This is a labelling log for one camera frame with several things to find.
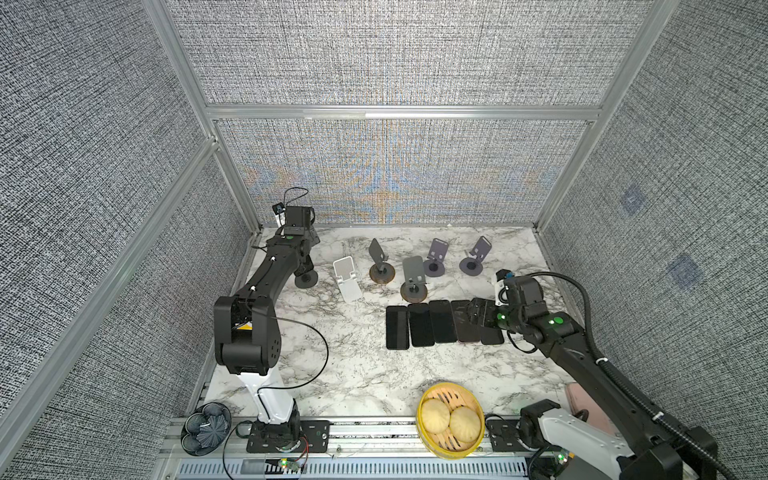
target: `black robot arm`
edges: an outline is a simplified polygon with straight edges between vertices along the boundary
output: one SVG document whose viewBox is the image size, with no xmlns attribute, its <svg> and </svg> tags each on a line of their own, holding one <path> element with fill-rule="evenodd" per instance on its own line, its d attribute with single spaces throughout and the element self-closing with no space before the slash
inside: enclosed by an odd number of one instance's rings
<svg viewBox="0 0 768 480">
<path fill-rule="evenodd" d="M 588 347 L 587 332 L 581 325 L 565 312 L 548 311 L 541 286 L 535 278 L 512 276 L 508 270 L 500 270 L 497 281 L 504 283 L 499 299 L 506 304 L 498 306 L 494 300 L 475 298 L 468 307 L 470 321 L 522 334 L 527 342 L 562 367 L 586 390 L 614 422 L 634 453 L 634 456 L 620 461 L 622 479 L 679 480 L 683 478 L 682 462 L 693 468 L 703 480 L 716 478 L 712 465 L 703 462 L 689 445 L 678 442 L 606 375 L 596 363 L 604 359 L 593 357 Z M 635 399 L 655 406 L 625 376 L 617 370 L 615 373 Z M 546 445 L 538 428 L 538 417 L 553 408 L 559 409 L 560 406 L 545 400 L 521 411 L 518 433 L 526 445 L 533 448 Z M 711 455 L 717 455 L 717 443 L 701 427 L 688 429 L 666 413 L 664 420 L 686 432 Z"/>
<path fill-rule="evenodd" d="M 280 357 L 280 329 L 275 302 L 293 274 L 299 288 L 317 281 L 310 258 L 319 239 L 312 225 L 312 207 L 286 207 L 285 225 L 266 241 L 266 257 L 248 282 L 233 296 L 214 305 L 216 361 L 230 373 L 266 375 Z M 237 329 L 251 322 L 252 330 Z"/>
</svg>

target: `ventilation grill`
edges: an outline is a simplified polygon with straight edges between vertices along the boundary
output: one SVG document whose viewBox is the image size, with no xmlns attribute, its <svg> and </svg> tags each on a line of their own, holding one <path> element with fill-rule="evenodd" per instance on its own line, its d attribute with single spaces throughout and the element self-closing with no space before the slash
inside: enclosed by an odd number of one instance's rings
<svg viewBox="0 0 768 480">
<path fill-rule="evenodd" d="M 243 462 L 249 465 L 242 468 Z M 280 468 L 266 466 L 263 460 L 227 460 L 233 478 L 298 478 L 283 475 Z M 439 458 L 310 458 L 301 478 L 525 478 L 525 458 L 465 458 L 447 461 Z M 178 480 L 226 479 L 221 459 L 190 458 L 181 462 Z"/>
</svg>

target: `steamed bun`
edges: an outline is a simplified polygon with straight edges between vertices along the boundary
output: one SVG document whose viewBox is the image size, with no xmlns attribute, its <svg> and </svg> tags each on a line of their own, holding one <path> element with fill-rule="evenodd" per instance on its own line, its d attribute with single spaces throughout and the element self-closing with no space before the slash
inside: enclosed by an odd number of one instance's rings
<svg viewBox="0 0 768 480">
<path fill-rule="evenodd" d="M 429 399 L 422 404 L 422 423 L 429 433 L 443 433 L 451 421 L 451 411 L 438 399 Z"/>
<path fill-rule="evenodd" d="M 458 407 L 451 414 L 451 433 L 457 440 L 472 443 L 480 435 L 480 418 L 469 407 Z"/>
</svg>

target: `black smartphone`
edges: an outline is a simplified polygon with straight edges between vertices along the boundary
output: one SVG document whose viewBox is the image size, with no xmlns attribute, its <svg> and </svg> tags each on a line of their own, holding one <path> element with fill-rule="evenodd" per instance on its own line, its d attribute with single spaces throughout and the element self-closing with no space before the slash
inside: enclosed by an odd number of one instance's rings
<svg viewBox="0 0 768 480">
<path fill-rule="evenodd" d="M 478 330 L 480 331 L 480 342 L 483 345 L 501 345 L 504 343 L 503 330 L 480 325 L 478 325 Z"/>
<path fill-rule="evenodd" d="M 480 341 L 480 330 L 477 325 L 469 322 L 467 306 L 470 300 L 453 300 L 451 311 L 453 313 L 453 326 L 456 328 L 456 339 L 461 343 L 476 343 Z"/>
<path fill-rule="evenodd" d="M 454 343 L 456 328 L 453 326 L 453 312 L 448 300 L 433 300 L 429 302 L 429 319 L 432 321 L 432 332 L 435 343 Z"/>
<path fill-rule="evenodd" d="M 429 305 L 426 303 L 409 304 L 408 324 L 411 326 L 411 344 L 413 346 L 435 345 L 432 322 L 429 320 Z"/>
<path fill-rule="evenodd" d="M 407 350 L 411 346 L 408 340 L 408 308 L 400 305 L 386 307 L 386 348 Z"/>
</svg>

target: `pink object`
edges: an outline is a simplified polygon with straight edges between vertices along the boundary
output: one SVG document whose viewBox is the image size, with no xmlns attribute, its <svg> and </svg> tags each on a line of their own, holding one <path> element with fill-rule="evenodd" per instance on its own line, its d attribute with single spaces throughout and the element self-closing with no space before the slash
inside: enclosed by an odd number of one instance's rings
<svg viewBox="0 0 768 480">
<path fill-rule="evenodd" d="M 593 427 L 606 432 L 609 435 L 618 433 L 616 426 L 605 415 L 605 412 L 594 402 L 586 390 L 578 383 L 571 383 L 565 387 L 565 395 L 568 396 L 568 402 L 571 404 L 571 413 L 575 414 L 579 410 L 587 410 L 589 417 L 587 423 Z"/>
</svg>

